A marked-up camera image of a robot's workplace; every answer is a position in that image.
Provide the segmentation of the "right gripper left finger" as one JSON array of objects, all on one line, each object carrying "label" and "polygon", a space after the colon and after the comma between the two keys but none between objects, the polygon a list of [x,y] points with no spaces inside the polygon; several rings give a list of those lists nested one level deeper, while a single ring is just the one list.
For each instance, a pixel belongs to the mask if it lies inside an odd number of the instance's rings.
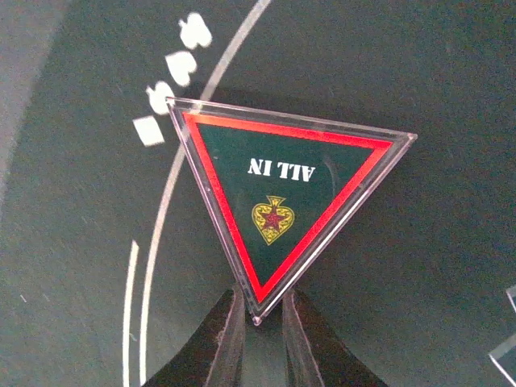
[{"label": "right gripper left finger", "polygon": [[245,302],[233,286],[217,301],[182,349],[146,386],[237,386],[245,340]]}]

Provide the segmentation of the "triangular all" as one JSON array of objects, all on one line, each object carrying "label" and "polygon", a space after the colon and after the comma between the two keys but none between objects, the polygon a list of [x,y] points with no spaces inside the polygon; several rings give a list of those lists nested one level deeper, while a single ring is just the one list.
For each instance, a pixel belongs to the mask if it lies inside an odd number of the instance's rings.
[{"label": "triangular all", "polygon": [[255,324],[417,138],[243,106],[166,102]]}]

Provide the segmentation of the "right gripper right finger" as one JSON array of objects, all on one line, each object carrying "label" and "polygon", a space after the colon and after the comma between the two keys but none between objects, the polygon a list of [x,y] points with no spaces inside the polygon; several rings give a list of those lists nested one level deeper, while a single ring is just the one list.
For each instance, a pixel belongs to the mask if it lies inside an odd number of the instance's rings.
[{"label": "right gripper right finger", "polygon": [[288,386],[387,386],[348,350],[304,293],[285,293],[282,321]]}]

